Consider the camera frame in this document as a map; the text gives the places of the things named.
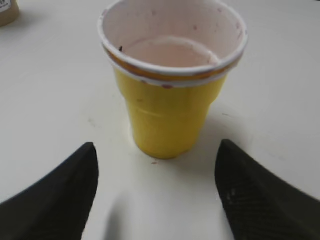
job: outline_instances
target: white rim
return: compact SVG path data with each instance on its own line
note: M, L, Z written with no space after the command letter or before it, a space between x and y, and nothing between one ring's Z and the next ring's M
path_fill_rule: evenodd
M205 79L199 79L199 80L186 80L186 81L163 81L163 80L155 80L151 78L147 78L144 76L138 76L134 75L133 73L129 72L125 68L121 67L118 65L108 54L106 55L111 64L118 69L120 72L124 73L125 75L129 76L132 79L135 79L137 81L143 82L145 81L149 85L154 85L154 86L170 86L172 88L187 88L187 87L196 87L196 86L201 86L208 84L210 82L216 81L218 79L221 79L223 76L228 74L233 68L235 68L237 65L235 64L228 70L224 71L223 73L217 74L215 76L211 76Z
M141 68L147 72L157 73L157 74L161 74L161 75L168 75L168 76L190 76L190 75L196 75L196 74L200 74L200 73L204 73L204 72L219 70L219 69L222 69L222 68L228 66L229 64L234 62L236 59L238 59L243 54L243 52L246 48L246 45L248 43L248 39L249 39L248 29L247 29L247 25L246 25L245 21L243 20L243 18L232 7L228 6L227 4L225 4L223 2L217 1L216 2L217 4L219 4L221 7L225 8L225 9L228 9L228 11L230 11L237 18L238 22L240 23L240 25L242 26L242 29L243 29L243 38L242 38L240 45L237 47L237 49L232 54L223 58L220 61L219 65L217 65L217 66L204 65L204 66L194 66L194 67L165 67L165 66L158 66L158 65L146 63L143 61L139 61L139 60L136 60L136 59L129 57L129 56L123 54L122 52L120 52L119 49L114 47L109 42L109 40L106 38L106 36L104 34L103 22L104 22L105 16L107 15L109 10L111 10L112 8L115 7L115 5L120 4L121 2L123 2L123 0L120 0L120 1L113 3L109 8L107 8L103 11L103 13L100 16L98 23L97 23L98 34L100 36L100 39L101 39L103 45L113 55L115 55L118 59L120 59L123 62L126 62L130 65ZM160 81L160 80L157 82L168 83L168 81Z

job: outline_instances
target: cardboard cup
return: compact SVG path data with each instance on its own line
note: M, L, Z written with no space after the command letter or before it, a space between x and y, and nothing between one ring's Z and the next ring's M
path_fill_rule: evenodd
M240 15L211 0L118 1L100 16L98 32L126 100L133 138L159 159L192 148L248 42ZM198 55L188 52L193 48Z
M17 0L0 0L0 27L14 22L19 15Z

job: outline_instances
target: brown container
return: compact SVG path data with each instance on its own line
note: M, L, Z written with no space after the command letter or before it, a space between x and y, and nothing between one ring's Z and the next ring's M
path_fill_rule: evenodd
M0 0L0 27L15 21L19 14L17 0Z

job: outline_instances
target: white table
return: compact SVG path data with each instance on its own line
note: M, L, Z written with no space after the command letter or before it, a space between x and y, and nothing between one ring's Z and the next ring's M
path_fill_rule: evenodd
M20 19L0 29L0 202L93 141L100 178L84 240L231 240L214 181L224 138L320 199L320 2L228 2L248 24L245 57L194 149L159 161L133 143L100 45L111 0L20 0Z

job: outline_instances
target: orange stripe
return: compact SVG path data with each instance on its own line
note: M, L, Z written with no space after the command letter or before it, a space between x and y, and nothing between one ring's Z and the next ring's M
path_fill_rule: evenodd
M116 56L114 56L109 50L107 50L105 47L103 47L105 52L109 55L109 57L115 61L119 66L121 66L122 68L126 69L128 72L140 76L140 77L145 77L148 79L153 79L153 80L160 80L160 81L186 81L186 80L201 80L201 79L207 79L210 77L214 77L215 75L219 75L225 71L227 71L228 69L232 68L234 65L236 65L242 55L240 57L238 57L235 61L233 61L232 63L230 63L229 65L218 69L218 70L212 70L212 71L208 71L208 72L203 72L203 73L199 73L193 76L169 76L169 75L161 75L159 73L154 73L154 72L149 72L149 71L145 71L141 68L138 68L136 66L133 66L125 61L122 61L120 59L118 59Z

